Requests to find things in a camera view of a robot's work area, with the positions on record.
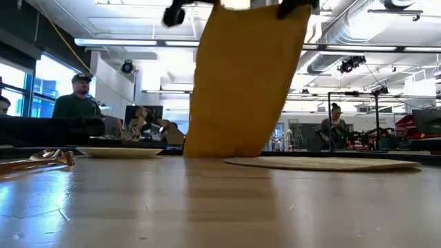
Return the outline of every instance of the ladder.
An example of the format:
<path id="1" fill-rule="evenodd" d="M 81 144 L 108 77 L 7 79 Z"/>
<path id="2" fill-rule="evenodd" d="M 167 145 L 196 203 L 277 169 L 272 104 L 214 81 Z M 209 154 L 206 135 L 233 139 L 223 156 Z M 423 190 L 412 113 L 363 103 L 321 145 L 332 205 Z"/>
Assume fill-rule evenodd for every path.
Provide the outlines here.
<path id="1" fill-rule="evenodd" d="M 303 137 L 302 137 L 302 129 L 300 127 L 300 122 L 298 119 L 290 120 L 289 128 L 292 131 L 294 149 L 303 149 Z"/>

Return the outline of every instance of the pipe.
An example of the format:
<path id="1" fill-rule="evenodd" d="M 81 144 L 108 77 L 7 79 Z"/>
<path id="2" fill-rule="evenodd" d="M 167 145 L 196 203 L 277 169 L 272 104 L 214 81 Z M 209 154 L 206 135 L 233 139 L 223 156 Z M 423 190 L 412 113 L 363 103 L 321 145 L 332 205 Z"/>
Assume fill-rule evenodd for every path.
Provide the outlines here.
<path id="1" fill-rule="evenodd" d="M 320 43 L 325 44 L 363 44 L 368 43 L 380 34 L 393 21 L 390 15 L 375 15 L 368 13 L 369 8 L 386 8 L 384 0 L 357 0 L 342 12 L 324 30 Z M 416 0 L 402 0 L 400 3 L 412 5 Z M 310 74 L 321 74 L 335 65 L 343 56 L 327 55 L 319 52 L 307 52 L 299 61 L 298 68 L 307 68 Z"/>

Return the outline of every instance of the metal frame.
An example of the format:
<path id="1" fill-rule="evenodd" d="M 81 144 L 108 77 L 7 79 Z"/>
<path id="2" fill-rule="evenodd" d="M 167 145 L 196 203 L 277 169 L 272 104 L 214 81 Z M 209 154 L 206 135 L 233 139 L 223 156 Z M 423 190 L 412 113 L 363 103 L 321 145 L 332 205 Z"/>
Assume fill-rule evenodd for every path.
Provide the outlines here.
<path id="1" fill-rule="evenodd" d="M 380 115 L 378 112 L 378 95 L 379 93 L 377 92 L 372 92 L 372 93 L 366 93 L 366 92 L 328 92 L 328 118 L 329 118 L 329 133 L 328 133 L 328 137 L 329 137 L 329 152 L 333 152 L 332 149 L 332 136 L 331 136 L 331 129 L 332 129 L 332 122 L 331 122 L 331 95 L 332 94 L 337 94 L 337 95 L 342 95 L 344 94 L 345 96 L 354 96 L 354 97 L 359 97 L 359 96 L 373 96 L 375 99 L 375 119 L 376 119 L 376 132 L 377 132 L 377 137 L 375 140 L 375 146 L 376 146 L 376 150 L 379 150 L 379 138 L 380 138 Z"/>

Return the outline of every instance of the table surface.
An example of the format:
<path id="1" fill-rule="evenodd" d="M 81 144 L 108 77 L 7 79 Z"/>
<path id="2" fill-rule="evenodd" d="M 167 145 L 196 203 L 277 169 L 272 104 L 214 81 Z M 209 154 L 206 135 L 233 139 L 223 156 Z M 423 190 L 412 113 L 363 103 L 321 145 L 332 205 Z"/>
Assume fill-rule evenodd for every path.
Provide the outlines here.
<path id="1" fill-rule="evenodd" d="M 0 181 L 0 247 L 440 247 L 440 172 L 81 157 Z"/>

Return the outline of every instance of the white plate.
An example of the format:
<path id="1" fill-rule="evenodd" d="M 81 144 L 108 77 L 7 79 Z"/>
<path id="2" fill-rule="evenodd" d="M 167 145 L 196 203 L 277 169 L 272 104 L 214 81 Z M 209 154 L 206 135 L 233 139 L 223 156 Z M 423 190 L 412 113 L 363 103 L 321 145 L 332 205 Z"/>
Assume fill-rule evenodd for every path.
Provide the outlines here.
<path id="1" fill-rule="evenodd" d="M 151 158 L 162 149 L 78 147 L 78 151 L 94 158 Z"/>

